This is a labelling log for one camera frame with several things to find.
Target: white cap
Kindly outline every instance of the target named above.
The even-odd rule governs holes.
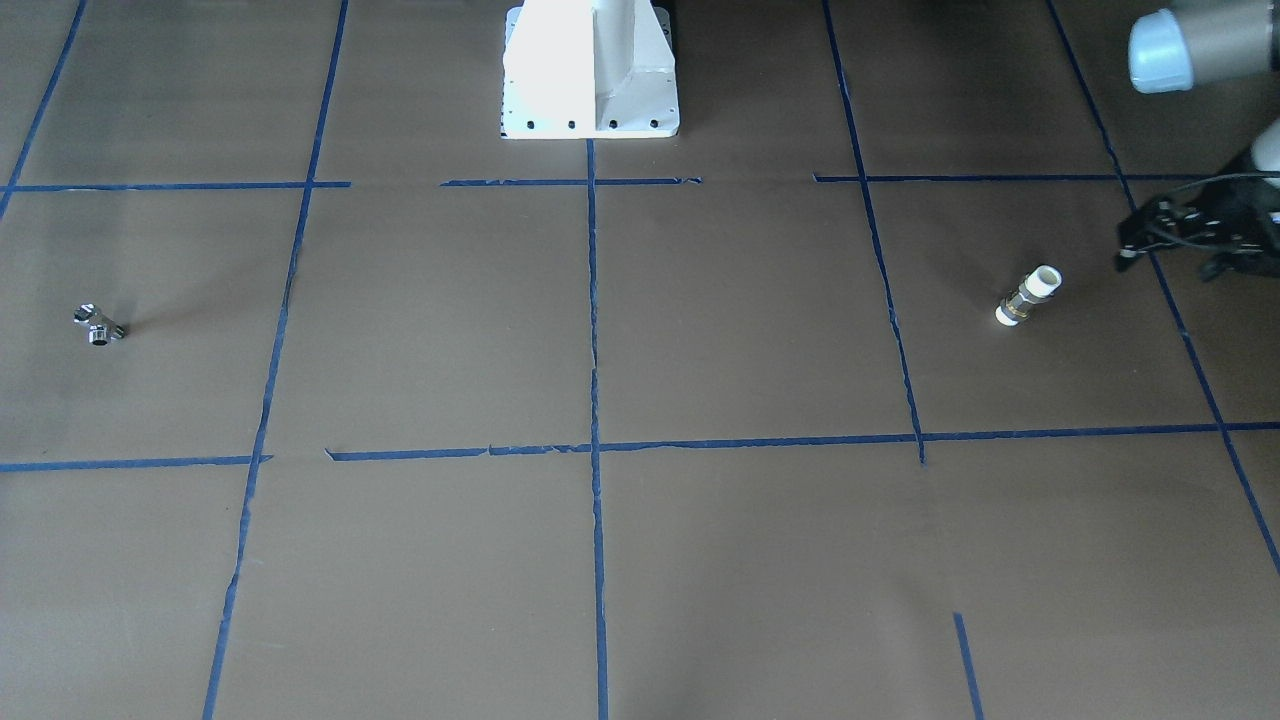
[[[1062,273],[1057,272],[1057,268],[1041,265],[1027,275],[1023,284],[1027,286],[1027,292],[1036,297],[1048,297],[1062,284]]]
[[[1138,92],[1190,90],[1194,85],[1190,51],[1172,10],[1166,8],[1133,23],[1129,79]]]

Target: metal pipe fitting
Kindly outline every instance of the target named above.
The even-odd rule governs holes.
[[[1041,265],[1023,278],[1018,290],[1011,292],[997,307],[996,319],[1001,324],[1014,327],[1030,316],[1032,309],[1048,302],[1062,284],[1062,273],[1056,268]]]
[[[72,319],[77,325],[88,328],[88,343],[99,347],[123,340],[128,334],[128,328],[104,315],[92,302],[77,307]]]

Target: pipe fitting with white caps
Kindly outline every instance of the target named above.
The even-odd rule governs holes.
[[[1048,302],[1062,284],[1062,273],[1057,268],[1041,265],[1023,278],[1018,290],[996,306],[996,319],[1001,324],[1014,327],[1030,316],[1032,309]]]
[[[1274,0],[1184,0],[1142,17],[1129,35],[1129,79],[1149,94],[1280,70],[1277,19]]]

